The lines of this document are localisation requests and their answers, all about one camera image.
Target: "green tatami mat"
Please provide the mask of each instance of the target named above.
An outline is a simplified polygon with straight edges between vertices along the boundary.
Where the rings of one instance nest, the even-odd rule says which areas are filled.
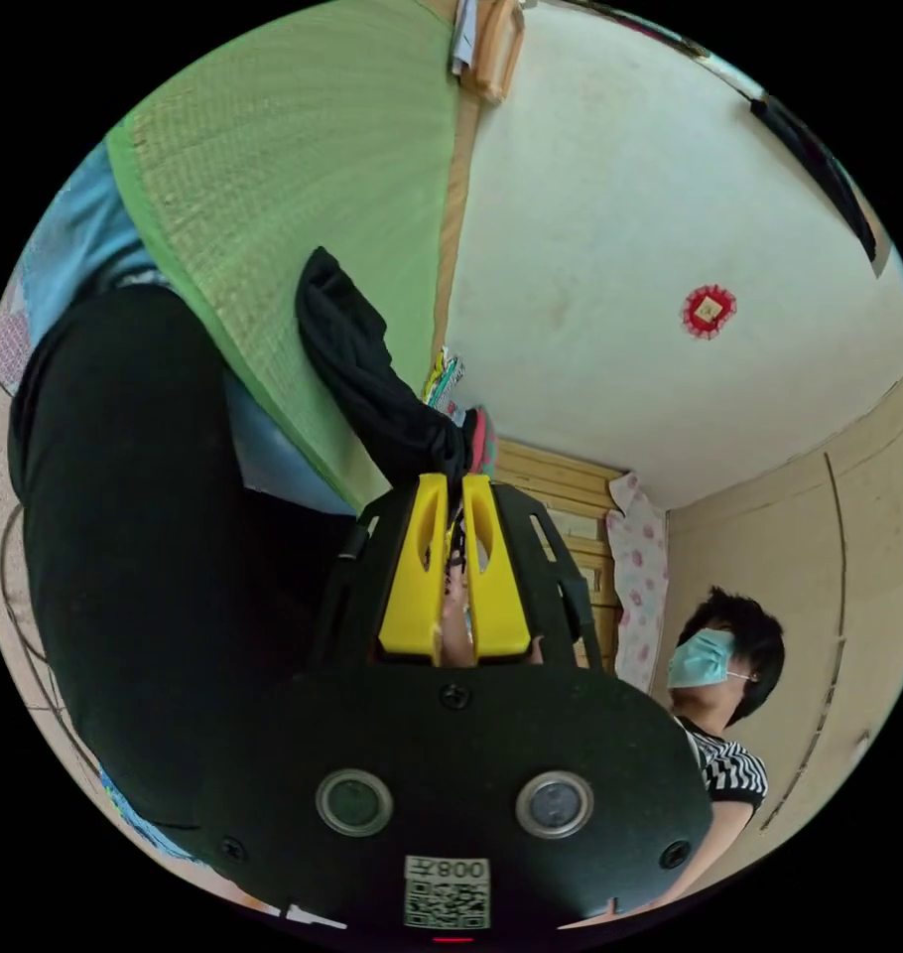
[[[386,487],[304,354],[293,300],[318,245],[429,371],[452,160],[451,27],[417,0],[334,0],[215,50],[107,139],[147,248],[253,397],[354,506]]]

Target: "black pants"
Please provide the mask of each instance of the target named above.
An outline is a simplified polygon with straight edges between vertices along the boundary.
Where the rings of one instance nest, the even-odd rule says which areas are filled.
[[[75,729],[139,814],[195,827],[206,753],[251,693],[302,665],[353,519],[243,487],[219,352],[150,286],[74,306],[41,341],[9,467]],[[309,730],[291,726],[291,745]]]

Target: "yellow bracket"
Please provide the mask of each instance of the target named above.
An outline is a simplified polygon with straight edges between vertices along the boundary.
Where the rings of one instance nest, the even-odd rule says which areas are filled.
[[[379,642],[389,654],[426,656],[439,664],[436,631],[445,600],[448,522],[448,480],[442,474],[420,476],[379,630]]]
[[[523,655],[531,646],[524,607],[504,542],[491,481],[469,475],[463,481],[465,555],[468,600],[475,658]],[[487,556],[484,572],[478,562],[478,541]]]

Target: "red paper decoration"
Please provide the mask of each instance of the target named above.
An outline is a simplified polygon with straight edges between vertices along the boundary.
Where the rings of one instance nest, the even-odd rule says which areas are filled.
[[[695,338],[715,338],[736,313],[736,299],[725,288],[704,285],[683,303],[683,324]]]

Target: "black hair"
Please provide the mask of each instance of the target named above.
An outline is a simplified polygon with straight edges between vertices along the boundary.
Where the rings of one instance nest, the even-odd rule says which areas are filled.
[[[742,701],[729,719],[733,725],[751,715],[772,694],[782,674],[786,649],[782,644],[782,624],[754,599],[731,596],[713,586],[709,597],[684,625],[677,644],[693,638],[697,632],[714,622],[723,623],[735,639],[733,655],[745,659],[752,666],[755,681],[746,682]]]

